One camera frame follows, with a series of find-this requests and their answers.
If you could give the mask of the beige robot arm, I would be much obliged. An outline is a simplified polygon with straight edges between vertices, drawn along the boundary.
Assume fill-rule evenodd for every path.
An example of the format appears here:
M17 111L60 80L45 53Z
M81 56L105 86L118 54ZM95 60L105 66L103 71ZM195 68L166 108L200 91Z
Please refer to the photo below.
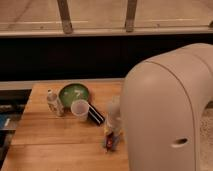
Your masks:
M213 102L213 45L194 43L141 61L119 103L129 171L200 171L200 127Z

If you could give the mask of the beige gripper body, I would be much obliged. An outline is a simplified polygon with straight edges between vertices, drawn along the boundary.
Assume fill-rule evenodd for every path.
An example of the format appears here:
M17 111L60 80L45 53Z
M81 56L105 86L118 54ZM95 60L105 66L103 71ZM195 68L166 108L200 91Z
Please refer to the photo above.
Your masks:
M107 117L105 123L105 134L113 133L115 136L121 134L120 97L114 96L107 105Z

